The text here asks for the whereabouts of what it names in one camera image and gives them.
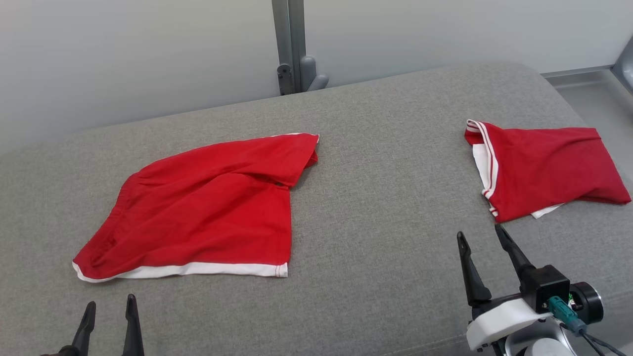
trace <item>white wall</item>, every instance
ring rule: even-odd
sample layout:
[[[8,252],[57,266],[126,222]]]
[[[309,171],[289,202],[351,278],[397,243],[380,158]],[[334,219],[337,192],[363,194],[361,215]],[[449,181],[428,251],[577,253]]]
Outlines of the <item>white wall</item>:
[[[0,153],[279,95],[270,1],[3,0]]]
[[[453,63],[537,71],[612,65],[633,35],[631,0],[304,0],[306,51],[329,86]]]

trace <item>gray metal bracket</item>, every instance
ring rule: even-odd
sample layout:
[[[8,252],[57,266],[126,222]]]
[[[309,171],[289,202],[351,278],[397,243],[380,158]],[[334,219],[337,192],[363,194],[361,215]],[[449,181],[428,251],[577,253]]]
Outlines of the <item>gray metal bracket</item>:
[[[279,94],[294,94],[292,67],[285,63],[277,67],[277,78],[279,80]]]
[[[611,71],[633,93],[633,38],[624,47],[624,51],[620,54]]]
[[[315,59],[306,56],[303,0],[272,0],[272,6],[279,53],[279,93],[287,95],[323,89],[329,78],[317,75]]]
[[[317,61],[312,56],[304,56],[299,61],[301,70],[302,91],[314,91],[323,89],[330,80],[327,75],[317,75]]]

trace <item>gray cushion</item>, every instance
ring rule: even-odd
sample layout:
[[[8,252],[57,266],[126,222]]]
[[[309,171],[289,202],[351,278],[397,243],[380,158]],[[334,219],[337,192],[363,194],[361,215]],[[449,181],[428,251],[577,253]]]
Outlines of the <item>gray cushion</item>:
[[[116,355],[134,293],[148,355],[468,354],[456,233],[494,296],[518,291],[463,138],[469,118],[584,125],[531,69],[487,63],[89,130],[0,156],[3,353],[56,352],[95,300],[91,355]],[[319,163],[291,193],[287,279],[77,278],[72,258],[130,174],[195,147],[287,132],[321,135]],[[533,263],[599,290],[606,317],[590,331],[633,341],[633,205],[573,202],[506,228]]]

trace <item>folded red shirt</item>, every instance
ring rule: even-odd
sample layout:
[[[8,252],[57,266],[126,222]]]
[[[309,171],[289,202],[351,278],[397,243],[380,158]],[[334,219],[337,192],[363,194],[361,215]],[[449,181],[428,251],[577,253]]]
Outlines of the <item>folded red shirt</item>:
[[[501,129],[468,120],[465,137],[497,222],[538,218],[572,200],[631,201],[596,129]]]
[[[132,174],[73,260],[78,277],[287,277],[289,188],[317,162],[317,142],[317,135],[287,134],[212,144]]]

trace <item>white trim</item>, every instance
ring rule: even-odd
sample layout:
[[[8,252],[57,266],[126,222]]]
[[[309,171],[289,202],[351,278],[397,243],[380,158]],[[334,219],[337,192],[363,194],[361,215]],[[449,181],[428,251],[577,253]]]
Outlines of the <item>white trim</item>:
[[[488,164],[488,157],[490,157],[489,153],[486,149],[485,143],[478,143],[473,145],[473,157],[475,158],[475,165],[477,166],[477,170],[479,171],[479,178],[481,179],[481,183],[484,185],[484,190],[481,193],[485,196],[486,190],[490,187],[490,167]],[[490,212],[492,216],[496,217],[499,215],[497,212],[497,208],[492,205],[490,200],[488,200],[490,204]]]
[[[272,136],[266,136],[266,137],[277,137],[277,136],[286,136],[286,135],[301,135],[301,134],[306,134],[306,135],[310,135],[310,136],[316,136],[316,143],[318,143],[318,140],[321,138],[321,135],[310,134],[308,132],[291,132],[290,134],[279,134],[279,135],[272,135]]]
[[[543,208],[543,209],[540,209],[540,210],[538,210],[536,212],[533,212],[531,215],[535,219],[538,219],[539,217],[542,217],[543,215],[545,215],[547,213],[553,212],[556,208],[560,207],[561,205],[562,204],[552,205],[551,207]]]
[[[99,283],[109,281],[114,278],[160,278],[166,276],[186,274],[242,274],[262,277],[287,277],[288,263],[282,265],[265,264],[214,264],[209,262],[191,262],[182,266],[140,266],[136,269],[117,274],[104,279],[94,279],[84,276],[79,266],[73,262],[73,268],[77,271],[77,277],[82,281]]]
[[[494,155],[494,146],[492,146],[492,141],[490,141],[490,137],[488,136],[488,130],[486,129],[486,125],[475,122],[479,129],[481,130],[482,137],[484,138],[484,143],[486,144],[486,150],[489,151],[490,154],[490,164],[492,167],[492,172],[490,172],[490,188],[488,188],[488,192],[484,195],[486,198],[490,199],[494,194],[494,190],[497,188],[497,176],[499,175],[499,162],[497,162],[497,157]]]

